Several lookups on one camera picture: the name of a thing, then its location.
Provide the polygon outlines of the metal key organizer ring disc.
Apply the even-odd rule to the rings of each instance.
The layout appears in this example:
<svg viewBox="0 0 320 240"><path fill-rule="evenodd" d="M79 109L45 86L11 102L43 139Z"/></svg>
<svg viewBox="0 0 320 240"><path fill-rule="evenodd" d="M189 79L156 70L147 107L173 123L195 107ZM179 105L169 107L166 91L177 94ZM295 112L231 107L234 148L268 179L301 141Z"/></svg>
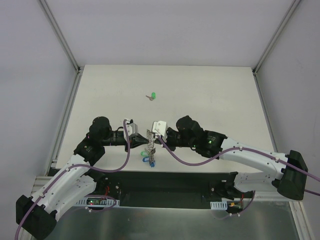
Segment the metal key organizer ring disc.
<svg viewBox="0 0 320 240"><path fill-rule="evenodd" d="M155 163L156 148L154 134L149 129L146 130L146 138L148 139L147 153L149 156L149 164L152 165Z"/></svg>

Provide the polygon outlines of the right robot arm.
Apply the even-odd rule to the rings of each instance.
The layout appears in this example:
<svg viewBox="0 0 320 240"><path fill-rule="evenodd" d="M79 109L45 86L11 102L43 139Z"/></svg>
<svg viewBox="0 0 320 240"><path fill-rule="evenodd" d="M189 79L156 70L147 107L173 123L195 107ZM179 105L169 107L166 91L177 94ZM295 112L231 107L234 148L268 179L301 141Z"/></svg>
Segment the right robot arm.
<svg viewBox="0 0 320 240"><path fill-rule="evenodd" d="M223 184L230 197L251 191L277 191L287 199L304 198L308 167L298 151L286 154L250 147L222 133L204 130L188 115L176 122L176 129L165 121L154 122L152 132L155 142L170 154L176 148L189 148L208 162L221 159L256 169L254 173L235 172L231 181Z"/></svg>

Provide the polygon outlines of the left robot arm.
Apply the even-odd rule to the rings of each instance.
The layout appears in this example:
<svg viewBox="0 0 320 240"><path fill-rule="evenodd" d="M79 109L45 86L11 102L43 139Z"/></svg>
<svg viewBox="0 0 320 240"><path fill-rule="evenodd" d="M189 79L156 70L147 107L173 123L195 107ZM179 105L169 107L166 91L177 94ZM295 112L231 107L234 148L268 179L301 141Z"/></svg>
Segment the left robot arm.
<svg viewBox="0 0 320 240"><path fill-rule="evenodd" d="M15 239L21 229L38 240L45 239L53 231L60 218L80 199L90 193L105 191L106 183L96 177L103 169L94 165L105 154L106 146L132 148L147 144L148 139L139 134L133 120L125 119L122 126L112 130L104 116L96 117L85 138L77 145L69 161L41 189L16 201Z"/></svg>

